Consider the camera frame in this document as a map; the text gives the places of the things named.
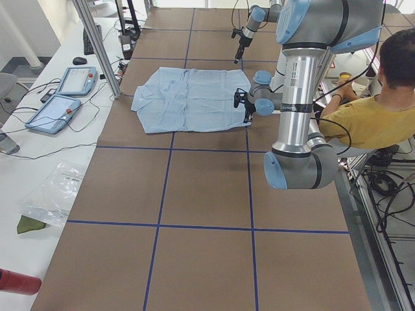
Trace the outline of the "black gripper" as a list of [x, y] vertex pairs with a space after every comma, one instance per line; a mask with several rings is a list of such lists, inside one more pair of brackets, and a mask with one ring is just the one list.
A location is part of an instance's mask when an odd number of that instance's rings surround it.
[[234, 63], [238, 63], [242, 59], [245, 48], [249, 47], [251, 42], [252, 38], [246, 37], [244, 34], [241, 34], [241, 37], [239, 39], [239, 50], [235, 55]]
[[244, 117], [244, 123], [252, 123], [253, 121], [253, 114], [255, 113], [255, 106], [249, 101], [245, 100], [244, 103], [245, 106], [245, 117]]

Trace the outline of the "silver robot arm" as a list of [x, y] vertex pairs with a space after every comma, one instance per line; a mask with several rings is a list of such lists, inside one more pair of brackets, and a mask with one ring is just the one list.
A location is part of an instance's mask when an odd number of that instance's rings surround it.
[[263, 8], [257, 5], [248, 8], [246, 25], [240, 29], [233, 28], [231, 38], [239, 36], [239, 46], [235, 53], [234, 63], [239, 63], [243, 58], [244, 50], [248, 48], [260, 29], [262, 23], [277, 23], [283, 8], [284, 1], [269, 1], [269, 7]]
[[270, 21], [281, 45], [279, 70], [256, 73], [244, 103], [247, 119], [280, 112], [278, 138], [264, 157], [271, 187], [318, 189], [334, 179], [337, 153], [312, 118], [313, 99], [333, 54], [378, 42], [383, 9], [382, 1], [271, 1], [252, 10], [242, 39]]

